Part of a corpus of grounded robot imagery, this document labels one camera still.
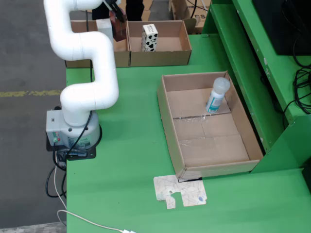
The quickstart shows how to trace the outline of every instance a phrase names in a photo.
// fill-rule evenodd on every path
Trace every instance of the yellow floor line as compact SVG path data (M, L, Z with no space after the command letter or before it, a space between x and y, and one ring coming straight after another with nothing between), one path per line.
M59 96L62 90L51 91L7 91L0 92L1 97L24 97L24 96Z

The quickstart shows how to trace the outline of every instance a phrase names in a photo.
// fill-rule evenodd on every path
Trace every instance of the white block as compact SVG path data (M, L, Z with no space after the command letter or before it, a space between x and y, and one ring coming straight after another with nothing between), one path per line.
M148 24L142 26L142 40L141 51L142 52L155 52L157 44L158 33L154 24Z
M109 18L105 19L97 19L96 20L97 30L101 33L104 33L109 37L112 46L113 46L113 33L112 33L112 25Z

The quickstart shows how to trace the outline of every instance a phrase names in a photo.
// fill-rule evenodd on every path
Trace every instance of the white box with black spots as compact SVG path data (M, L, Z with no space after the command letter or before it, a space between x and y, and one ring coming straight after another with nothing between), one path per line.
M158 33L154 24L142 26L142 52L155 52L157 44Z

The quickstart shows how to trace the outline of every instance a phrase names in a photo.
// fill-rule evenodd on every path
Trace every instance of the bottle cap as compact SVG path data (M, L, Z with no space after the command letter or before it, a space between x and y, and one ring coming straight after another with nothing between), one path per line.
M222 94L226 93L229 90L230 82L226 78L217 78L214 81L213 88L214 88L214 91L217 94L222 95Z

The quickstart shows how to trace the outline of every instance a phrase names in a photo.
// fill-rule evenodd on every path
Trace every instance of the paper sheet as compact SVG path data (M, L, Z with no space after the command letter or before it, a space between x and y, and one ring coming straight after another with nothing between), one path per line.
M176 175L154 177L155 194L158 201L165 200L168 209L176 207L171 194L180 192L184 206L204 205L207 196L203 181L179 183Z

